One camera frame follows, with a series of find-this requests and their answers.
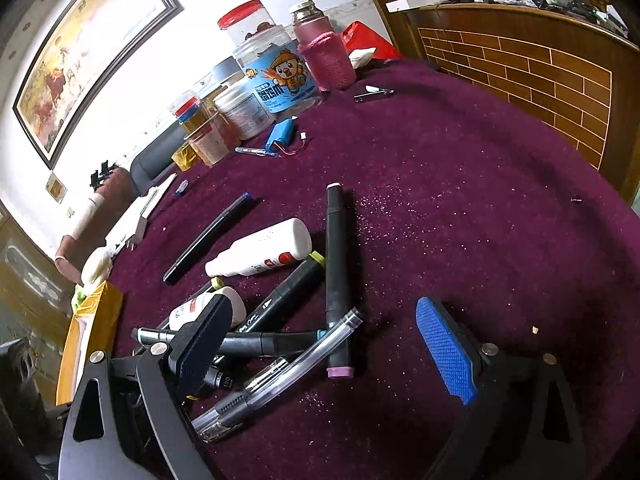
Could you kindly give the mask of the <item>clear jar red lid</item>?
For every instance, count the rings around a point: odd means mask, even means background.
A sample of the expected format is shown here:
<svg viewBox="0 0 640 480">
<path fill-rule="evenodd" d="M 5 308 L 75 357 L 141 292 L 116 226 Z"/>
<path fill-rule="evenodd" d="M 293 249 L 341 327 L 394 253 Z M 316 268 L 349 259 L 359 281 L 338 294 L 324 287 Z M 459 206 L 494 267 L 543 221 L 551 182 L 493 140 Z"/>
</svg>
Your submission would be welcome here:
<svg viewBox="0 0 640 480">
<path fill-rule="evenodd" d="M 217 21 L 218 28 L 235 47 L 274 26 L 274 21 L 260 0 L 236 6 Z"/>
</svg>

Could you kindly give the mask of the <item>white pill bottle red label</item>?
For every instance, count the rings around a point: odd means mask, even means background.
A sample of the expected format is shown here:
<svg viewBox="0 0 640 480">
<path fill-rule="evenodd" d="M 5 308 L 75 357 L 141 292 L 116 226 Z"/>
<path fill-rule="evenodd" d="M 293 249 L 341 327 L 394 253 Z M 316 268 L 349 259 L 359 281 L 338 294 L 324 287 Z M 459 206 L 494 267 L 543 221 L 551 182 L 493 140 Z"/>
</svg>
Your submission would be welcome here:
<svg viewBox="0 0 640 480">
<path fill-rule="evenodd" d="M 235 289 L 230 286 L 224 286 L 220 289 L 202 292 L 194 299 L 176 307 L 169 315 L 168 328 L 173 332 L 178 332 L 184 324 L 194 322 L 215 296 L 225 296 L 231 301 L 231 327 L 238 326 L 245 321 L 247 312 L 243 299 Z"/>
</svg>

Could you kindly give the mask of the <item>yellow-edged white tray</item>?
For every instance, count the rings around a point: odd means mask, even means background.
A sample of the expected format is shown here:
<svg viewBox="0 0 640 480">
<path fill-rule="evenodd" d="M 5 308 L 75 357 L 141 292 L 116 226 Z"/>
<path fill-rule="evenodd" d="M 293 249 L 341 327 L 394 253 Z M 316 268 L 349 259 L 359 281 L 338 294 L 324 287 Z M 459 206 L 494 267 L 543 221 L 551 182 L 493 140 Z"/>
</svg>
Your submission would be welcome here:
<svg viewBox="0 0 640 480">
<path fill-rule="evenodd" d="M 73 401 L 85 365 L 92 352 L 111 352 L 122 310 L 122 292 L 104 281 L 72 316 L 64 344 L 55 404 Z"/>
</svg>

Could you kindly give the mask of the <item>black marker blue cap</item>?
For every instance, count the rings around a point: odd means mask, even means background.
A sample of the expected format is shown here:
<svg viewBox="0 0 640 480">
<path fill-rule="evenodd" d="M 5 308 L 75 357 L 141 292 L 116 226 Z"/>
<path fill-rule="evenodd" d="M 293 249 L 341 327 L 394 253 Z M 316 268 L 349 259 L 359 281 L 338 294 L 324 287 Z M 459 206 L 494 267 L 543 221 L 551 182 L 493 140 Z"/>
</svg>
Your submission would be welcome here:
<svg viewBox="0 0 640 480">
<path fill-rule="evenodd" d="M 172 330 L 134 328 L 131 337 L 143 347 L 156 342 L 171 342 L 177 335 Z M 295 356 L 326 336 L 325 330 L 299 333 L 235 333 L 230 332 L 222 341 L 220 356 Z"/>
</svg>

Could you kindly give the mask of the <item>white paper stack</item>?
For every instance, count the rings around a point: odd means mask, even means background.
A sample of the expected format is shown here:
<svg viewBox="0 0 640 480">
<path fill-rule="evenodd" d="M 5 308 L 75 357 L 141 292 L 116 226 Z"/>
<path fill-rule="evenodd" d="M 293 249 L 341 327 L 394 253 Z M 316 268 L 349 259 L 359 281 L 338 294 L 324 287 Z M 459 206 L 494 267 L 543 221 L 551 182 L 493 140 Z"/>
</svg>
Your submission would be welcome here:
<svg viewBox="0 0 640 480">
<path fill-rule="evenodd" d="M 115 223 L 114 228 L 105 237 L 106 248 L 112 256 L 117 255 L 122 248 L 135 248 L 142 242 L 153 210 L 176 177 L 176 174 L 171 174 L 161 184 L 152 186 L 145 196 L 138 197 Z"/>
</svg>

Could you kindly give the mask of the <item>black marker yellow-green cap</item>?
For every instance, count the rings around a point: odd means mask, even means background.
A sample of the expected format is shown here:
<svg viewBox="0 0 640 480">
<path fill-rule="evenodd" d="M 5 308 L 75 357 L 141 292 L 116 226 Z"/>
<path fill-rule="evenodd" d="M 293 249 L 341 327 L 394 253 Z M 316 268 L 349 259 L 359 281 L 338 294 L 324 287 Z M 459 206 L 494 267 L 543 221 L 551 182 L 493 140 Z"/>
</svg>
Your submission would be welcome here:
<svg viewBox="0 0 640 480">
<path fill-rule="evenodd" d="M 287 321 L 314 296 L 323 280 L 324 270 L 326 258 L 313 250 L 226 338 L 257 334 L 266 328 L 276 328 L 277 322 Z"/>
</svg>

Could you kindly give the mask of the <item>white squeeze bottle red label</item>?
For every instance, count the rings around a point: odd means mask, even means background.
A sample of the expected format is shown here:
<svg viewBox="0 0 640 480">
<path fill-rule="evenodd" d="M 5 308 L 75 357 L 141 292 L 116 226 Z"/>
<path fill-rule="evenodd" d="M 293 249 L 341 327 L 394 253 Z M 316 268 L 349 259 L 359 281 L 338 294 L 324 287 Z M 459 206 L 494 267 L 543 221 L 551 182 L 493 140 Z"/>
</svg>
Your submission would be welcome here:
<svg viewBox="0 0 640 480">
<path fill-rule="evenodd" d="M 251 276 L 302 261 L 311 251 L 305 223 L 291 218 L 236 240 L 205 263 L 205 273 L 210 278 Z"/>
</svg>

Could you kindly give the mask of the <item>slim black pen blue tip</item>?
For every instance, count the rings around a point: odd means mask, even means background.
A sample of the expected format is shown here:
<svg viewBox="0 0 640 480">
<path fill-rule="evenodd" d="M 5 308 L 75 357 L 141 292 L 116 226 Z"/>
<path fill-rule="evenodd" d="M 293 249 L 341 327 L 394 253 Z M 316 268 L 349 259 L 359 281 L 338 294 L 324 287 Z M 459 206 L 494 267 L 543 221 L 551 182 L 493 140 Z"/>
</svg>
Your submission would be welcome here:
<svg viewBox="0 0 640 480">
<path fill-rule="evenodd" d="M 209 223 L 196 239 L 180 254 L 163 275 L 165 285 L 175 285 L 189 272 L 225 232 L 235 226 L 254 206 L 250 193 L 242 193 Z"/>
</svg>

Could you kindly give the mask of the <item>framed landscape painting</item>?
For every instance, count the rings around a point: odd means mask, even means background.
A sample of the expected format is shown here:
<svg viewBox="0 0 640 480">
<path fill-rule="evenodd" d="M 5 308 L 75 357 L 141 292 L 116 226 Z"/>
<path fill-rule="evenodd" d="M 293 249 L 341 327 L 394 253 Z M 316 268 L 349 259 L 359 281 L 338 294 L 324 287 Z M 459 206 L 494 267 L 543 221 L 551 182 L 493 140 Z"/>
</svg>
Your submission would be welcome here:
<svg viewBox="0 0 640 480">
<path fill-rule="evenodd" d="M 12 110 L 47 168 L 119 67 L 182 11 L 178 0 L 70 0 L 29 64 Z"/>
</svg>

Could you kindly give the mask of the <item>blue ballpoint pen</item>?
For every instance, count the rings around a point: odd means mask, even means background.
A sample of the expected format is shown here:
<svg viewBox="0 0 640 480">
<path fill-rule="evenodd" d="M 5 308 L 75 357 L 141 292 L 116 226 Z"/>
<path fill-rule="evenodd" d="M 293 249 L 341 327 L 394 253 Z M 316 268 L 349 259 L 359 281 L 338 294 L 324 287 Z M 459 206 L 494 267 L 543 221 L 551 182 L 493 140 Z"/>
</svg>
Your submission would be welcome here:
<svg viewBox="0 0 640 480">
<path fill-rule="evenodd" d="M 246 148 L 245 146 L 238 146 L 234 149 L 235 153 L 241 155 L 252 155 L 258 157 L 280 157 L 277 153 L 271 153 L 263 148 Z"/>
</svg>

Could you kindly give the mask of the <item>small jar red blue lid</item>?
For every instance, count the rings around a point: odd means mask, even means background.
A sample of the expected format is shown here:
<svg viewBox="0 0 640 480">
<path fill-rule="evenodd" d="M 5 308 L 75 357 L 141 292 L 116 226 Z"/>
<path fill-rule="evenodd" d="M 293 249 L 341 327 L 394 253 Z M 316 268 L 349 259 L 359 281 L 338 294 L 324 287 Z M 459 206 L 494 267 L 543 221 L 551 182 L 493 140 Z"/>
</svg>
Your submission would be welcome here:
<svg viewBox="0 0 640 480">
<path fill-rule="evenodd" d="M 186 102 L 174 110 L 174 115 L 187 134 L 194 133 L 208 119 L 206 110 L 201 106 L 201 100 L 197 96 L 186 99 Z"/>
</svg>

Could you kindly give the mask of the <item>clear jar cartoon blue label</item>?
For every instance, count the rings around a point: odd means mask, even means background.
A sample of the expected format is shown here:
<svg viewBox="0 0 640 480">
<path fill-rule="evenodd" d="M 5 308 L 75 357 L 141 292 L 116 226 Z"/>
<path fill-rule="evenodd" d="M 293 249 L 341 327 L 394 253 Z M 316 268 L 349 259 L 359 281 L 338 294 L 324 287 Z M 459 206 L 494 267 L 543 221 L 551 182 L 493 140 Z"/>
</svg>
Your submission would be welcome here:
<svg viewBox="0 0 640 480">
<path fill-rule="evenodd" d="M 321 101 L 314 76 L 281 25 L 251 36 L 233 57 L 269 113 L 299 115 Z"/>
</svg>

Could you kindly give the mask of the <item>nail clipper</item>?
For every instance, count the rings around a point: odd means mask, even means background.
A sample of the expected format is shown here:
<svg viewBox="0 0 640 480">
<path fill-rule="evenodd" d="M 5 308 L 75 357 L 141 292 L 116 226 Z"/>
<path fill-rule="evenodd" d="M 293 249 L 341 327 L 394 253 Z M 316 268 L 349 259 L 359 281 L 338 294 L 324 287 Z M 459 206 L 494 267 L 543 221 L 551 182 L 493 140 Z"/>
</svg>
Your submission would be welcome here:
<svg viewBox="0 0 640 480">
<path fill-rule="evenodd" d="M 364 87 L 364 91 L 362 93 L 356 94 L 356 96 L 354 96 L 354 102 L 357 104 L 373 102 L 376 100 L 390 98 L 394 94 L 394 89 L 369 86 L 367 84 Z"/>
</svg>

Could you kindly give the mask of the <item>yellow tape roll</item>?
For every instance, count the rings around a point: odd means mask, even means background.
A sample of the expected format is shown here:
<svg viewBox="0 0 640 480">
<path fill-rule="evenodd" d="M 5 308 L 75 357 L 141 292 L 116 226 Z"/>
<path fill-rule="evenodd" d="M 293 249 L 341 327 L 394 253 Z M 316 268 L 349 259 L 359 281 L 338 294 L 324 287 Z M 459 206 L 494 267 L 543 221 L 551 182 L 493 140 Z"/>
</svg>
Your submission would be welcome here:
<svg viewBox="0 0 640 480">
<path fill-rule="evenodd" d="M 183 143 L 172 153 L 171 160 L 182 172 L 190 170 L 201 161 L 200 156 L 188 142 Z"/>
</svg>

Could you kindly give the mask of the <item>black marker pink cap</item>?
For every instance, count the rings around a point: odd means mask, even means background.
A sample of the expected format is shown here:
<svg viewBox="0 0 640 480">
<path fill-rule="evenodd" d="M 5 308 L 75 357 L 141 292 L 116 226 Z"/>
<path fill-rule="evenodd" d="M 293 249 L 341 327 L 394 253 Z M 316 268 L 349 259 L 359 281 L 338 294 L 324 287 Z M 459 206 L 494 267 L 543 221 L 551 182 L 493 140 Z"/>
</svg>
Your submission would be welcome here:
<svg viewBox="0 0 640 480">
<path fill-rule="evenodd" d="M 326 187 L 326 325 L 329 330 L 349 311 L 346 209 L 343 187 Z"/>
</svg>

